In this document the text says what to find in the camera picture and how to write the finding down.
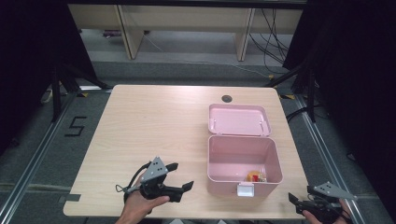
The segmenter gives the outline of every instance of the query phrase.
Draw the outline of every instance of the open lid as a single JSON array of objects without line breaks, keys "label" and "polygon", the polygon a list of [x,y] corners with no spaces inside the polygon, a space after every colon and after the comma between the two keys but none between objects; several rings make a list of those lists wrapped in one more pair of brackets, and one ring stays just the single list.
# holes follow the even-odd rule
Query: open lid
[{"label": "open lid", "polygon": [[258,105],[211,105],[209,131],[216,134],[269,136],[264,108]]}]

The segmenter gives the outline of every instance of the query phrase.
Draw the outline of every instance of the plastic container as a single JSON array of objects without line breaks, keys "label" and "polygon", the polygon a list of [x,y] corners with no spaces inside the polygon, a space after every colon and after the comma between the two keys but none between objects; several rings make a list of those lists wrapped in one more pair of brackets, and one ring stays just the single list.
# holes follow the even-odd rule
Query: plastic container
[{"label": "plastic container", "polygon": [[[216,195],[266,197],[282,181],[276,143],[264,108],[256,105],[209,107],[208,191]],[[265,182],[247,181],[249,172]]]}]

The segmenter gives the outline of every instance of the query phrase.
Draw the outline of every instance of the hand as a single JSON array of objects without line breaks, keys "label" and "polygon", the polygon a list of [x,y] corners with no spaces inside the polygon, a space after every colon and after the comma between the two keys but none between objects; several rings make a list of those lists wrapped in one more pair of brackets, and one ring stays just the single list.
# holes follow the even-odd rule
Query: hand
[{"label": "hand", "polygon": [[169,200],[169,196],[147,200],[140,194],[139,190],[136,190],[126,200],[121,216],[116,224],[136,224],[149,214],[153,208],[167,203]]},{"label": "hand", "polygon": [[[344,201],[339,200],[341,207],[343,208],[343,215],[345,217],[350,217],[350,211],[349,208],[347,207],[347,204],[344,203]],[[308,220],[309,223],[311,224],[321,224],[321,222],[318,221],[318,219],[310,212],[304,210],[303,215],[305,216],[306,220]],[[348,222],[343,218],[339,217],[335,220],[334,224],[347,224]]]}]

